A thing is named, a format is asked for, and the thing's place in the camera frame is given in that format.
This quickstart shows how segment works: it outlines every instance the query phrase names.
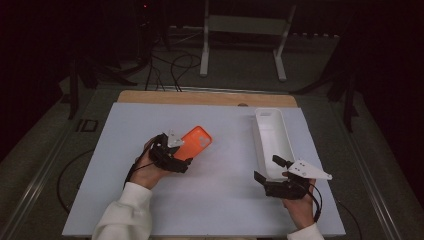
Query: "dark background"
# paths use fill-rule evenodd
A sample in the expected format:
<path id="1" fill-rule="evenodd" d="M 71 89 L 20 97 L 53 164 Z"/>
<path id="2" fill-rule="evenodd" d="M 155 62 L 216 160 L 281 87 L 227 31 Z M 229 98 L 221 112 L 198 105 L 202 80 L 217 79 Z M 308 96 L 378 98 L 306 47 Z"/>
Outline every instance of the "dark background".
<path id="1" fill-rule="evenodd" d="M 230 11 L 218 1 L 212 12 Z M 273 1 L 249 1 L 235 14 L 272 16 Z M 327 70 L 337 71 L 358 58 L 357 90 L 387 139 L 419 201 L 424 205 L 423 104 L 424 10 L 420 1 L 314 1 L 298 5 L 292 33 L 342 35 Z M 124 18 L 124 33 L 114 17 L 127 16 L 131 1 L 1 1 L 0 75 L 3 159 L 41 116 L 62 97 L 58 82 L 69 75 L 69 61 L 76 48 L 102 63 L 119 64 L 131 53 L 136 40 L 122 43 L 114 34 L 136 36 L 133 13 Z M 167 22 L 177 26 L 202 26 L 203 3 L 169 1 Z"/>

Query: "white metal stand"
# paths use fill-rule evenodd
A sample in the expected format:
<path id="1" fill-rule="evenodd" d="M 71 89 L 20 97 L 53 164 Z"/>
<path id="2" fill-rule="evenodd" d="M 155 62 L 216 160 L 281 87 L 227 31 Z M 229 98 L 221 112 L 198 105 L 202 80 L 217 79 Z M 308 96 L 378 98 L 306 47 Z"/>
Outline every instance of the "white metal stand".
<path id="1" fill-rule="evenodd" d="M 208 75 L 209 31 L 221 31 L 281 36 L 280 45 L 277 49 L 274 50 L 273 54 L 275 59 L 275 66 L 277 68 L 278 79 L 282 82 L 286 81 L 287 77 L 284 71 L 281 54 L 289 34 L 295 11 L 296 6 L 293 5 L 290 9 L 290 13 L 287 19 L 209 15 L 209 0 L 205 0 L 203 52 L 200 64 L 200 76 L 206 77 Z"/>

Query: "wrist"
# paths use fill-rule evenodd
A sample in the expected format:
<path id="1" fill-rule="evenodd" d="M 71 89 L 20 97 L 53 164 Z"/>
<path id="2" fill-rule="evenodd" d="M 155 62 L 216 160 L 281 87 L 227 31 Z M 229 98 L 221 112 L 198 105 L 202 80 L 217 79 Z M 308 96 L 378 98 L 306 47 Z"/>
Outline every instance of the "wrist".
<path id="1" fill-rule="evenodd" d="M 142 174 L 134 173 L 130 178 L 130 182 L 152 190 L 152 188 L 159 182 L 159 179 L 160 177 L 158 176 L 143 176 Z"/>
<path id="2" fill-rule="evenodd" d="M 294 224 L 298 230 L 310 227 L 314 224 L 313 218 L 304 218 L 304 219 L 294 219 Z"/>

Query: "orange phone case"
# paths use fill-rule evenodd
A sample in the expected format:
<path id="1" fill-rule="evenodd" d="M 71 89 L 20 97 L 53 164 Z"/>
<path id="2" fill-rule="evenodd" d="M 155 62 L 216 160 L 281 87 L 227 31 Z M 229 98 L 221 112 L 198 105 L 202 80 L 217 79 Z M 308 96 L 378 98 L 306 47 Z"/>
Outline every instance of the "orange phone case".
<path id="1" fill-rule="evenodd" d="M 194 158 L 212 143 L 212 137 L 201 126 L 194 127 L 182 140 L 184 145 L 174 154 L 174 158 L 183 161 Z"/>

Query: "metal frame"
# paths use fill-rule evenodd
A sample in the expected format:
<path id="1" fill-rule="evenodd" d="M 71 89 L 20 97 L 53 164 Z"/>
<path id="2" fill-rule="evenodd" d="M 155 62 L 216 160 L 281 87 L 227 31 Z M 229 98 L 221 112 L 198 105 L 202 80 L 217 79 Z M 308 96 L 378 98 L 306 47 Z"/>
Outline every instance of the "metal frame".
<path id="1" fill-rule="evenodd" d="M 379 190 L 377 183 L 374 181 L 374 177 L 372 173 L 368 169 L 366 160 L 364 156 L 361 154 L 361 150 L 359 149 L 358 143 L 355 140 L 353 134 L 349 132 L 343 122 L 343 117 L 340 116 L 337 112 L 337 103 L 330 104 L 335 119 L 337 120 L 339 129 L 347 140 L 348 145 L 352 149 L 352 153 L 354 155 L 355 164 L 358 167 L 358 173 L 361 177 L 362 182 L 364 183 L 365 190 L 368 193 L 371 204 L 374 207 L 375 213 L 380 220 L 381 226 L 383 228 L 384 233 L 386 234 L 387 239 L 398 239 L 402 240 L 403 237 L 393 220 L 393 217 L 390 213 L 390 210 L 387 206 L 387 203 Z"/>
<path id="2" fill-rule="evenodd" d="M 205 0 L 205 18 L 203 28 L 203 51 L 200 64 L 200 76 L 208 75 L 209 66 L 209 32 L 225 31 L 238 33 L 255 33 L 281 36 L 280 45 L 274 49 L 273 55 L 277 68 L 278 80 L 287 80 L 281 55 L 287 41 L 291 22 L 296 11 L 296 5 L 292 5 L 287 19 L 233 17 L 209 14 L 209 0 Z"/>

